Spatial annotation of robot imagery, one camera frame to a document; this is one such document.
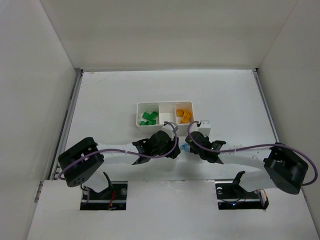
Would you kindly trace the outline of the light blue lego pile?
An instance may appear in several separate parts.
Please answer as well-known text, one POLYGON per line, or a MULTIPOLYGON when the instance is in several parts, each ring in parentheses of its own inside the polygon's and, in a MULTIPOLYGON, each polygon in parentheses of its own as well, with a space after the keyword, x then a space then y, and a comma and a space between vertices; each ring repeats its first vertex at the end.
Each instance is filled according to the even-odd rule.
POLYGON ((188 153, 190 151, 190 146, 187 143, 185 143, 180 146, 180 150, 188 153))

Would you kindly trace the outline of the green yellow lego block pair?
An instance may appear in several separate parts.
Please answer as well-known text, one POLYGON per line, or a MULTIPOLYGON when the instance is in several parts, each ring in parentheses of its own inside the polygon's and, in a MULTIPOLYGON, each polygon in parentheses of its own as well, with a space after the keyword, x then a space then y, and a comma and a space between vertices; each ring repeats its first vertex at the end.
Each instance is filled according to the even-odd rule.
POLYGON ((153 112, 149 115, 149 119, 150 119, 150 120, 155 120, 158 116, 159 116, 159 113, 156 112, 156 111, 153 111, 153 112))

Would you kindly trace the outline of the yellow lego piece with flower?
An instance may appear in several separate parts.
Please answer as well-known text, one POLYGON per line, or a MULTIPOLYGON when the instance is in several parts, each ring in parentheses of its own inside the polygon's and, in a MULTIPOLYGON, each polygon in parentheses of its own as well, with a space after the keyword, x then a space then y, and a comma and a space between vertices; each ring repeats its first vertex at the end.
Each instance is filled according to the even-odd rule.
POLYGON ((191 112, 189 112, 189 111, 184 111, 184 112, 183 112, 183 115, 182 115, 182 117, 181 117, 180 123, 181 123, 181 124, 187 124, 187 123, 189 122, 191 116, 192 116, 192 113, 191 113, 191 112))

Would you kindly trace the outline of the green lego brick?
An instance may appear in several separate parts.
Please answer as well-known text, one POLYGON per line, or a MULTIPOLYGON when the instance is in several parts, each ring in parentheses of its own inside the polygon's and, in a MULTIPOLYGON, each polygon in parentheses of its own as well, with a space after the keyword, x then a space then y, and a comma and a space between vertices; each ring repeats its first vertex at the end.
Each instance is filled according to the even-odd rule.
POLYGON ((145 120, 150 120, 150 114, 148 112, 144 112, 142 118, 145 120))

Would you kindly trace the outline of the long yellow lego brick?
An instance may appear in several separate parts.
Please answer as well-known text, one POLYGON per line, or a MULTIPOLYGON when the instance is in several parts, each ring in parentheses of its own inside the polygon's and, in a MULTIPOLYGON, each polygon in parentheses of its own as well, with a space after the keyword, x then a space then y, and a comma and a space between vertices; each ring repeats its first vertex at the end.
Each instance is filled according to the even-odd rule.
POLYGON ((186 110, 180 109, 180 108, 175 110, 177 117, 182 117, 185 114, 185 112, 186 112, 186 110))

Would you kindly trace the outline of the green and yellow lego stack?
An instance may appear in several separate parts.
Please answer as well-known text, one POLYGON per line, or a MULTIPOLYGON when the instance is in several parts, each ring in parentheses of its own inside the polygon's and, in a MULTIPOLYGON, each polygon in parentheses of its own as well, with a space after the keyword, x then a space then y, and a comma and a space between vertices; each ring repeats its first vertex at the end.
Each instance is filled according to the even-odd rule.
POLYGON ((143 120, 142 120, 142 121, 140 122, 140 125, 141 125, 141 126, 148 126, 149 123, 148 123, 148 121, 143 121, 143 120))

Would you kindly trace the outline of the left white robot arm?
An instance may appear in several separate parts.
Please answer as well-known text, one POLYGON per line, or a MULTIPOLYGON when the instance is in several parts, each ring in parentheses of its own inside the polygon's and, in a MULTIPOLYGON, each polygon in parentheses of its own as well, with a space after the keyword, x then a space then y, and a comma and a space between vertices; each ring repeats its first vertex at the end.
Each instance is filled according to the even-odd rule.
POLYGON ((99 145, 86 137, 59 155, 58 179, 70 188, 83 185, 99 194, 108 185, 106 164, 141 165, 151 159, 176 159, 180 153, 179 138, 168 129, 124 145, 99 145))

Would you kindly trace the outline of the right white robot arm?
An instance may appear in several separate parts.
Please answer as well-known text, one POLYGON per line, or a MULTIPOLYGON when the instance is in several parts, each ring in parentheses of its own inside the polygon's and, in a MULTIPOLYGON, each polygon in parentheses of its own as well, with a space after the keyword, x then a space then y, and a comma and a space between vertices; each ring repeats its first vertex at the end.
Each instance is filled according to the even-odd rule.
POLYGON ((240 147, 222 140, 211 142, 199 131, 188 134, 185 141, 192 153, 211 164, 255 168, 252 172, 241 169, 233 179, 233 184, 246 192, 278 188, 297 195, 309 168, 302 153, 281 143, 240 147))

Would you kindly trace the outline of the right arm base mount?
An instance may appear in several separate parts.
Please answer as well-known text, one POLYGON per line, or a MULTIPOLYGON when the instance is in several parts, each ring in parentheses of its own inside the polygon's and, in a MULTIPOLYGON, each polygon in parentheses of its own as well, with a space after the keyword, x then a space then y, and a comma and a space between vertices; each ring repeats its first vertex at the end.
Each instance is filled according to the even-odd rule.
POLYGON ((233 180, 215 182, 217 206, 219 210, 266 210, 269 198, 264 189, 247 192, 240 185, 245 171, 237 173, 233 180))

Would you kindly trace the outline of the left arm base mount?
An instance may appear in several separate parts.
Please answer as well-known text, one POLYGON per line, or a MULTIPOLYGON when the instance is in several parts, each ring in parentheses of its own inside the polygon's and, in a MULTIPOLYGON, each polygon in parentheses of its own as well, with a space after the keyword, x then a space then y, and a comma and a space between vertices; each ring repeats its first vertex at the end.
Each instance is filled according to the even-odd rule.
POLYGON ((95 192, 93 189, 80 186, 82 198, 80 203, 81 211, 124 211, 127 206, 127 181, 111 181, 106 172, 103 172, 103 183, 105 187, 101 192, 95 192))

